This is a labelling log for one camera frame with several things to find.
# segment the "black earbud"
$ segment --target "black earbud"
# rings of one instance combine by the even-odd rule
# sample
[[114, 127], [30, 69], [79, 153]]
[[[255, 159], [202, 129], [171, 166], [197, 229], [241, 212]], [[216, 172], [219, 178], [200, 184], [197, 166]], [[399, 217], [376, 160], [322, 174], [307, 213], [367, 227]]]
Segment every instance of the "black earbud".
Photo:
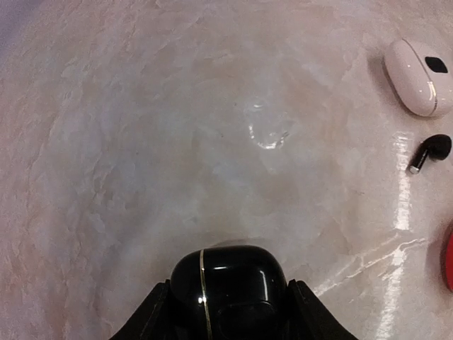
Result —
[[409, 164], [409, 171], [418, 174], [429, 156], [431, 159], [443, 161], [452, 150], [452, 139], [447, 135], [434, 135], [426, 139], [418, 148], [412, 162]]

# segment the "marble surface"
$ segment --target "marble surface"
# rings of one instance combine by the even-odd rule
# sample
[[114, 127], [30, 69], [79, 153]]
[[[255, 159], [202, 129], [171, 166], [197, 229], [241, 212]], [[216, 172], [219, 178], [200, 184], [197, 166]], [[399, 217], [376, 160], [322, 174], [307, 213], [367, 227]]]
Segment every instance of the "marble surface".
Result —
[[406, 173], [453, 114], [412, 116], [382, 66], [402, 37], [453, 65], [451, 1], [0, 6], [1, 339], [107, 339], [220, 244], [360, 339], [453, 339], [452, 158]]

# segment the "white earbud case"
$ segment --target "white earbud case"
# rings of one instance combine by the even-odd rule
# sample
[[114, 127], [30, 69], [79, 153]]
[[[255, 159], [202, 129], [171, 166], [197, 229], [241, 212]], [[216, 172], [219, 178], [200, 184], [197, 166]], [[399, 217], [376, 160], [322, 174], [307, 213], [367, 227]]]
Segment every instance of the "white earbud case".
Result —
[[406, 39], [393, 42], [384, 56], [396, 92], [409, 110], [424, 117], [453, 109], [453, 77], [429, 46]]

